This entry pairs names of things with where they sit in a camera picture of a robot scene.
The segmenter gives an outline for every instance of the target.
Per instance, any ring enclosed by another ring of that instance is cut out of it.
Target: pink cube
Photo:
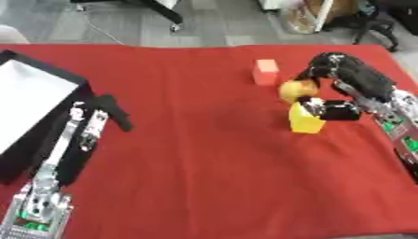
[[[279,67],[275,60],[257,60],[253,76],[259,86],[275,86],[279,75]]]

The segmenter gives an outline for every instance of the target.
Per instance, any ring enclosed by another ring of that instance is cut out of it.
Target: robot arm
[[[320,78],[333,80],[332,88],[353,101],[318,101],[311,95],[301,95],[300,104],[321,120],[358,120],[361,112],[371,114],[418,183],[418,98],[399,90],[390,78],[344,53],[319,54],[295,80],[310,79],[319,87]]]
[[[53,127],[44,143],[45,148],[53,145],[52,149],[40,154],[42,159],[33,169],[32,180],[13,197],[0,226],[0,238],[62,237],[73,206],[71,196],[61,190],[77,179],[109,119],[124,131],[131,129],[127,114],[110,95],[75,102],[62,116],[64,121]]]

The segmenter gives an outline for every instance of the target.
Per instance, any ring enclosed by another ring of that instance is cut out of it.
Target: gray floor
[[[292,35],[278,21],[277,13],[263,13],[257,0],[183,0],[176,10],[184,14],[186,28],[170,34],[169,22],[138,5],[88,4],[88,11],[75,12],[69,0],[0,0],[0,24],[21,30],[33,43],[115,43],[93,29],[92,24],[126,45],[150,47],[223,47],[248,44],[350,44],[353,33],[337,30],[318,35]],[[418,37],[400,25],[401,42],[395,59],[416,80]],[[365,43],[379,43],[369,35]],[[412,238],[402,235],[364,239]]]

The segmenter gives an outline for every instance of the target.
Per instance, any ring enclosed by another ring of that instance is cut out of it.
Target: office chair
[[[367,10],[360,9],[356,14],[337,17],[333,19],[330,23],[327,23],[324,26],[325,31],[330,31],[333,28],[344,27],[349,29],[358,30],[358,33],[355,36],[353,42],[354,45],[358,45],[363,39],[364,35],[368,31],[375,31],[386,38],[392,43],[391,47],[387,49],[391,52],[397,51],[397,46],[399,42],[393,34],[395,23],[390,20],[378,19],[380,11],[383,6],[387,6],[389,3],[392,3],[387,0],[368,0],[369,5]]]
[[[0,43],[1,44],[29,44],[28,39],[24,37],[18,29],[0,24]]]

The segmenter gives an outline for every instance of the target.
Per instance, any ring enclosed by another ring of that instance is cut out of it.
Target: yellow cube
[[[293,133],[318,134],[326,123],[319,116],[309,113],[299,102],[290,107],[289,119]]]

